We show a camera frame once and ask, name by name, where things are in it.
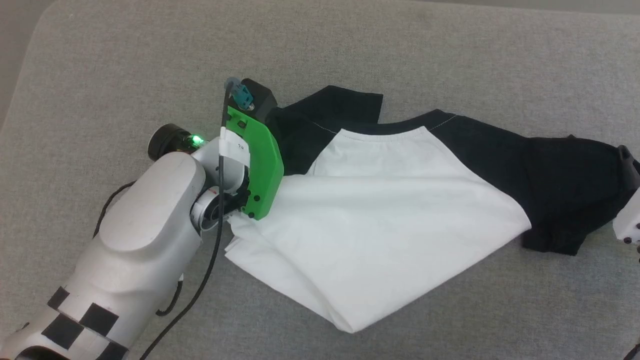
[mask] black sleeve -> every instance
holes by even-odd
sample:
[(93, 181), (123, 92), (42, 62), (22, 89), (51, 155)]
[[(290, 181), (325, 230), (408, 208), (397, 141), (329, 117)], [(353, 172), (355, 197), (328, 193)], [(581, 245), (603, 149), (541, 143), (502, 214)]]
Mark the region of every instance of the black sleeve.
[(284, 110), (311, 121), (360, 122), (375, 124), (380, 116), (382, 95), (327, 86)]
[(540, 214), (522, 237), (528, 249), (576, 255), (586, 236), (611, 221), (635, 192), (625, 178), (636, 169), (601, 142), (532, 138), (523, 163)]

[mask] white and black t-shirt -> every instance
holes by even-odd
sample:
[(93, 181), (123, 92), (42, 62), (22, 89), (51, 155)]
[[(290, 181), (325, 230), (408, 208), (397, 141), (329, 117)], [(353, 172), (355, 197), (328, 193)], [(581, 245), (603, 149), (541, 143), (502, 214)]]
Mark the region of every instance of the white and black t-shirt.
[(380, 102), (329, 87), (279, 110), (269, 126), (288, 176), (267, 217), (229, 219), (227, 257), (340, 330), (367, 327), (530, 229), (525, 245), (575, 253), (572, 240), (633, 194), (622, 176), (633, 166), (610, 145), (524, 138), (439, 110), (376, 124)]

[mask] cable connector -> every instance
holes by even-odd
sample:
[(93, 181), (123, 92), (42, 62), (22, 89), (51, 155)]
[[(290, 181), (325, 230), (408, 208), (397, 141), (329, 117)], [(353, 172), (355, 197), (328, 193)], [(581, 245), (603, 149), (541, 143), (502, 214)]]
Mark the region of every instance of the cable connector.
[(237, 78), (228, 78), (225, 81), (225, 89), (229, 83), (233, 84), (233, 87), (231, 88), (231, 96), (233, 96), (238, 107), (242, 110), (253, 110), (253, 95), (251, 95), (249, 89), (247, 89), (246, 86), (244, 86)]

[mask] black cable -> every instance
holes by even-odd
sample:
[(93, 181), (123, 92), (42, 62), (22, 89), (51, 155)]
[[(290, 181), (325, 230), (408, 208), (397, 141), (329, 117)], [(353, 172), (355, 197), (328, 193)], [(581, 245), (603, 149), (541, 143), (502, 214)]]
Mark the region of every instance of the black cable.
[(107, 199), (107, 202), (105, 202), (104, 206), (102, 207), (102, 211), (100, 212), (100, 216), (98, 217), (98, 223), (95, 224), (95, 230), (93, 231), (93, 237), (98, 235), (98, 232), (100, 231), (100, 225), (102, 224), (102, 219), (104, 218), (104, 215), (107, 213), (107, 208), (111, 204), (111, 201), (113, 201), (113, 198), (116, 197), (116, 195), (118, 195), (119, 193), (121, 193), (122, 190), (124, 190), (126, 188), (130, 188), (135, 182), (136, 181), (131, 181), (130, 183), (122, 185), (118, 190), (116, 190), (114, 193), (112, 193), (111, 196), (109, 196), (109, 198)]
[(171, 313), (171, 310), (173, 310), (175, 303), (178, 302), (178, 298), (180, 297), (181, 291), (182, 291), (182, 280), (178, 281), (178, 286), (175, 288), (175, 293), (173, 293), (173, 298), (171, 299), (171, 303), (169, 304), (169, 306), (164, 311), (158, 309), (158, 311), (156, 311), (156, 315), (157, 316), (169, 315), (169, 313)]
[(636, 355), (638, 354), (639, 351), (640, 351), (640, 344), (636, 345), (636, 347), (631, 349), (631, 351), (627, 354), (627, 356), (625, 356), (625, 358), (623, 360), (633, 360), (633, 359), (635, 359)]
[[(231, 87), (233, 86), (233, 83), (229, 83), (225, 89), (225, 100), (223, 103), (223, 107), (222, 107), (222, 123), (221, 126), (224, 126), (227, 124), (227, 117), (228, 117), (228, 113), (227, 113), (227, 107), (228, 107), (228, 103), (229, 103), (229, 94), (231, 93)], [(224, 157), (223, 156), (218, 156), (218, 182), (220, 184), (220, 188), (223, 188), (223, 184), (224, 184)], [(193, 307), (193, 305), (196, 303), (196, 301), (198, 300), (198, 298), (200, 297), (200, 294), (202, 294), (202, 291), (204, 290), (204, 287), (207, 285), (207, 281), (209, 281), (209, 277), (211, 276), (211, 272), (213, 271), (213, 264), (216, 262), (216, 256), (218, 256), (218, 249), (220, 248), (220, 241), (222, 240), (222, 223), (225, 219), (225, 203), (223, 201), (224, 196), (219, 195), (218, 196), (218, 232), (216, 234), (216, 244), (213, 248), (213, 254), (211, 254), (211, 260), (209, 260), (209, 266), (207, 267), (207, 271), (204, 274), (204, 278), (202, 279), (202, 282), (200, 283), (200, 286), (198, 287), (198, 289), (196, 290), (196, 293), (193, 295), (193, 298), (191, 298), (191, 301), (189, 301), (189, 304), (187, 304), (187, 306), (169, 323), (169, 325), (167, 325), (164, 330), (162, 330), (162, 332), (160, 332), (160, 335), (158, 335), (156, 337), (156, 339), (151, 343), (151, 345), (149, 345), (149, 347), (147, 348), (147, 350), (145, 351), (144, 354), (142, 354), (142, 356), (140, 357), (140, 360), (145, 360), (149, 354), (151, 354), (151, 351), (153, 351), (153, 349), (156, 347), (156, 345), (158, 345), (158, 343), (160, 342), (160, 340), (162, 340), (162, 338), (164, 337), (164, 335), (166, 335), (169, 330), (171, 330), (171, 328), (178, 323), (178, 321), (180, 321), (180, 319), (182, 319), (184, 317), (184, 315), (186, 315), (186, 313), (189, 312), (189, 310), (191, 310), (191, 308)]]

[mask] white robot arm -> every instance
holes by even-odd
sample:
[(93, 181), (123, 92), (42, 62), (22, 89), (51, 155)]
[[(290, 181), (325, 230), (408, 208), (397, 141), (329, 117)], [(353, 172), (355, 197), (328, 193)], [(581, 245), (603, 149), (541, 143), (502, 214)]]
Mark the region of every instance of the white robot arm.
[[(248, 94), (245, 82), (267, 95), (251, 101), (236, 98), (234, 87)], [(0, 360), (126, 359), (128, 349), (175, 290), (202, 243), (201, 233), (217, 226), (212, 262), (193, 305), (220, 245), (220, 220), (235, 209), (263, 217), (283, 172), (275, 140), (254, 119), (275, 107), (271, 92), (249, 79), (242, 84), (229, 82), (225, 88), (221, 136), (206, 142), (172, 124), (156, 132), (149, 154), (157, 161), (99, 222), (99, 232), (78, 259), (74, 273), (39, 315), (0, 345)], [(233, 104), (228, 104), (230, 94), (234, 94)], [(227, 118), (229, 128), (238, 133), (224, 127)], [(261, 165), (272, 164), (271, 169), (250, 170), (250, 145), (260, 152), (253, 157)], [(254, 187), (250, 171), (260, 177)], [(262, 198), (248, 199), (251, 191)]]

